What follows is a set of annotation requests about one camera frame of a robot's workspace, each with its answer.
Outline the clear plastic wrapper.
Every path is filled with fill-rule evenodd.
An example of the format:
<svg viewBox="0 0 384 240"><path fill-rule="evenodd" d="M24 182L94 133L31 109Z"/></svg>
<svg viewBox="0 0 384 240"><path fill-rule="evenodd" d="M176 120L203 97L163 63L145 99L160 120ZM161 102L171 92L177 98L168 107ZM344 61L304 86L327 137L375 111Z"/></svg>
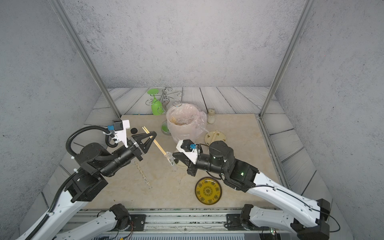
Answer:
<svg viewBox="0 0 384 240"><path fill-rule="evenodd" d="M175 162L175 158L174 158L172 153L166 152L165 157L172 167L175 167L177 165Z"/></svg>

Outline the chopsticks pair two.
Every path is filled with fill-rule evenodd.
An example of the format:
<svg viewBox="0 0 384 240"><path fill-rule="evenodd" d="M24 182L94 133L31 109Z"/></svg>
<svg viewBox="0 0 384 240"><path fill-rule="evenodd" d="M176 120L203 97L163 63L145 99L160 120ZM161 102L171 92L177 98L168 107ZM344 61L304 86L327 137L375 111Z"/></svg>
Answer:
<svg viewBox="0 0 384 240"><path fill-rule="evenodd" d="M142 129L149 134L150 131L146 127L142 127ZM167 153L166 151L161 147L161 145L157 142L156 139L154 139L154 144L158 147L158 149L161 151L161 153L165 156Z"/></svg>

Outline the chopsticks pair one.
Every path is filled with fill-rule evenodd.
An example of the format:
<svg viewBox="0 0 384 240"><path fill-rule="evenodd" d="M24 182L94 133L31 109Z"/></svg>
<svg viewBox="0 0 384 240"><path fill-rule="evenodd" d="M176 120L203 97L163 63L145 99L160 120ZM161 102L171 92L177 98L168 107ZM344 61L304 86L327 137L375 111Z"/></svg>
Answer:
<svg viewBox="0 0 384 240"><path fill-rule="evenodd" d="M149 182L148 178L146 177L145 173L143 172L142 168L140 167L140 165L139 165L139 163L137 161L135 161L135 165L136 165L139 173L141 174L143 180L145 181L146 185L149 187L149 189L151 189L152 185Z"/></svg>

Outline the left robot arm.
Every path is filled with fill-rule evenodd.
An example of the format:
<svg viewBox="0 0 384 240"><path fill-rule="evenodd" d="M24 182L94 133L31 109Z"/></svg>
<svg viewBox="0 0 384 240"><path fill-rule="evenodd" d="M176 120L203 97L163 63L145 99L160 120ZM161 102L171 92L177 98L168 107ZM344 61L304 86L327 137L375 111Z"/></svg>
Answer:
<svg viewBox="0 0 384 240"><path fill-rule="evenodd" d="M125 138L124 146L113 153L109 153L98 143L88 144L80 153L75 153L72 150L72 141L90 130L102 131L107 138L120 142L117 133L111 128L88 126L73 133L66 142L66 149L80 168L62 183L49 209L19 237L21 240L47 240L54 237L72 216L91 202L108 184L107 177L112 177L134 158L141 161L142 155L148 152L157 136L156 132L151 131L148 134L136 134L131 140Z"/></svg>

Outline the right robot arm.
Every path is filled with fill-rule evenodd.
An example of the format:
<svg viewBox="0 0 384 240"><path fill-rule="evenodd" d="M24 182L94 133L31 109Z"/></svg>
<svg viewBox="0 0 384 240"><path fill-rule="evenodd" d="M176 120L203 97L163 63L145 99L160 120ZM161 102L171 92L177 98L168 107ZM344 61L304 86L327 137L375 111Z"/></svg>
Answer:
<svg viewBox="0 0 384 240"><path fill-rule="evenodd" d="M228 187L260 197L277 210L244 205L240 225L246 230L270 227L296 234L300 240L328 240L332 231L327 222L331 218L331 204L325 199L312 200L276 183L256 167L238 160L234 150L224 141L209 145L204 154L201 145L191 140L180 140L177 152L172 154L177 162L187 166L187 173L195 176L198 170L220 175Z"/></svg>

